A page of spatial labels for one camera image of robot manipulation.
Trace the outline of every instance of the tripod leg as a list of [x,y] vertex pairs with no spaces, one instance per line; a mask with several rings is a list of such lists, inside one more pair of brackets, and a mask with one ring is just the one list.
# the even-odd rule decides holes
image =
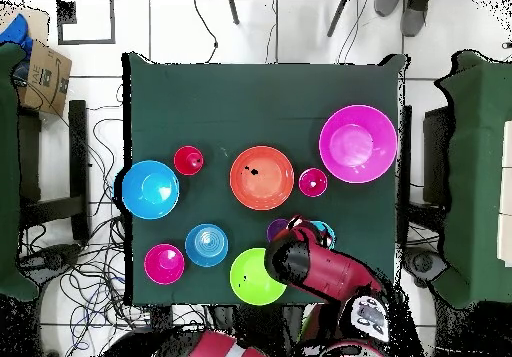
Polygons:
[[341,12],[345,8],[345,4],[348,0],[341,0],[338,4],[338,8],[336,9],[336,13],[334,13],[334,17],[331,22],[331,27],[329,27],[329,31],[327,32],[327,37],[330,38],[334,33],[334,29],[336,29],[336,25],[338,24],[338,20],[340,19]]
[[233,15],[233,22],[235,25],[240,24],[240,20],[238,20],[238,13],[236,12],[235,0],[229,0],[229,8],[231,8],[231,14]]

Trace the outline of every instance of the dark green tablecloth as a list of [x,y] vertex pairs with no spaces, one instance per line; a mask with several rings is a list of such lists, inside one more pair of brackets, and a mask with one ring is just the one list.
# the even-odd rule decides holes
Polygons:
[[[288,200],[270,211],[254,211],[232,194],[229,171],[235,158],[255,145],[273,146],[291,161],[295,181],[308,167],[326,170],[318,138],[326,119],[350,104],[368,104],[397,126],[398,72],[405,57],[383,66],[339,65],[158,65],[130,55],[133,163],[153,159],[173,167],[182,145],[195,145],[205,158],[195,176],[179,175],[180,198],[159,220],[133,218],[134,304],[241,301],[229,285],[231,263],[251,247],[266,245],[267,225],[300,213],[335,230],[336,249],[393,275],[395,178],[390,169],[378,180],[351,185],[328,174],[327,191],[304,196],[295,184]],[[201,268],[186,258],[181,279],[153,283],[145,274],[146,252],[162,242],[184,252],[187,233],[199,223],[220,226],[229,239],[226,259]],[[278,303],[317,298],[288,287]]]
[[16,267],[20,240],[20,164],[18,97],[11,79],[14,66],[24,57],[19,45],[0,44],[0,294],[29,301],[39,295],[39,289]]
[[433,286],[456,308],[484,300],[510,303],[512,268],[497,258],[497,236],[512,65],[470,50],[452,61],[452,71],[438,82],[456,121],[448,151],[452,203],[442,249],[450,268]]

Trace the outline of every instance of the white tile floor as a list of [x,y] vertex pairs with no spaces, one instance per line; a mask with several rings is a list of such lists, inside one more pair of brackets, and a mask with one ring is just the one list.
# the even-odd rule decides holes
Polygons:
[[[494,0],[430,0],[426,27],[415,38],[403,38],[400,33],[402,4],[388,18],[380,18],[373,9],[373,0],[367,0],[359,21],[357,38],[347,54],[352,37],[343,47],[356,18],[356,1],[349,0],[332,38],[326,33],[339,0],[279,0],[278,60],[281,63],[333,63],[340,56],[343,62],[376,64],[392,53],[406,53],[412,61],[406,72],[406,103],[413,106],[412,172],[411,181],[423,183],[422,120],[425,111],[446,104],[442,92],[433,80],[450,71],[451,56],[466,48],[476,49],[495,59],[504,59],[512,49],[502,49],[502,43],[511,40],[510,24],[506,16],[492,11]],[[121,122],[105,120],[96,132],[98,138],[112,150],[112,155],[94,138],[93,126],[98,120],[122,119],[122,109],[116,106],[121,93],[121,54],[135,51],[160,63],[196,63],[206,61],[213,48],[213,38],[197,16],[192,0],[114,0],[115,38],[113,45],[58,45],[56,2],[48,0],[25,1],[27,6],[40,8],[50,15],[49,45],[73,61],[68,99],[85,99],[91,109],[88,114],[89,145],[107,164],[113,163],[109,181],[123,165]],[[108,0],[77,0],[77,24],[63,26],[63,38],[107,39],[110,37]],[[359,0],[359,10],[365,0]],[[212,62],[264,63],[269,32],[275,22],[272,0],[236,0],[240,25],[233,24],[227,0],[198,0],[210,30],[216,35],[219,47]],[[268,62],[275,61],[275,36],[268,46]],[[64,118],[67,120],[67,107]],[[43,115],[40,140],[40,186],[44,199],[69,193],[68,131],[66,125],[52,115]],[[89,171],[91,204],[103,192],[102,174],[98,166]],[[411,190],[412,199],[421,201],[421,190]],[[92,226],[116,215],[110,205],[102,204],[92,219]],[[69,221],[47,224],[48,233],[40,239],[42,246],[72,242]],[[29,238],[37,236],[41,228],[32,228]],[[106,229],[93,243],[108,241]],[[118,257],[116,266],[123,268]],[[82,285],[87,281],[81,278]],[[56,349],[61,356],[73,344],[70,318],[76,303],[59,286],[57,278],[46,290],[42,307],[42,338],[46,349]],[[63,289],[72,298],[79,299],[70,280],[63,280]],[[435,335],[435,312],[428,290],[417,288],[412,278],[403,272],[401,284],[410,298],[413,319],[425,350],[431,354]],[[80,334],[81,313],[75,313],[75,334]],[[71,357],[96,357],[100,349],[123,334],[110,326],[100,326],[86,334],[83,347]]]

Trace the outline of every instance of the bowl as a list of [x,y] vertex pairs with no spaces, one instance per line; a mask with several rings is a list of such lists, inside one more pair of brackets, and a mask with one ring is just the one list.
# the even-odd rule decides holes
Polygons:
[[125,207],[141,219],[159,219],[176,205],[179,182],[165,164],[153,160],[135,163],[123,178]]
[[286,219],[276,219],[268,225],[267,228],[267,240],[268,242],[272,241],[274,237],[281,232],[284,228],[288,226],[288,220]]
[[315,225],[320,232],[327,230],[329,235],[332,237],[331,245],[329,246],[329,249],[332,250],[334,248],[334,244],[336,244],[336,234],[334,233],[334,230],[327,223],[322,222],[321,220],[312,220],[311,223]]
[[169,285],[181,278],[185,270],[185,258],[174,245],[158,244],[146,254],[144,270],[153,282]]
[[286,201],[293,189],[293,167],[272,147],[242,152],[231,166],[229,184],[235,197],[253,210],[271,210]]
[[244,303],[264,306],[276,301],[286,290],[285,284],[269,276],[264,258],[264,248],[250,248],[241,253],[231,265],[231,288]]
[[299,177],[299,189],[308,197],[318,197],[327,189],[327,176],[317,168],[302,172]]
[[201,170],[204,158],[196,147],[185,145],[174,154],[174,167],[182,175],[195,175]]
[[216,266],[228,253],[228,237],[222,229],[211,223],[197,225],[187,234],[185,252],[198,266]]
[[320,133],[322,162],[336,178],[349,183],[370,182],[393,164],[397,135],[389,118],[366,105],[334,113]]

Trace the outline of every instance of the blue bowl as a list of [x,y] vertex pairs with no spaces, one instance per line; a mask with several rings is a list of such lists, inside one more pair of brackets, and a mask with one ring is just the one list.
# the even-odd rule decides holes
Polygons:
[[123,179],[125,207],[141,219],[160,219],[176,205],[178,178],[165,164],[153,160],[135,163]]
[[327,223],[320,220],[312,220],[311,223],[315,225],[320,232],[323,232],[327,229],[327,232],[332,237],[332,242],[329,246],[329,249],[332,250],[334,248],[334,244],[336,243],[336,234],[334,233],[333,229]]
[[216,266],[228,254],[228,237],[218,226],[203,223],[188,233],[185,251],[190,260],[198,266]]

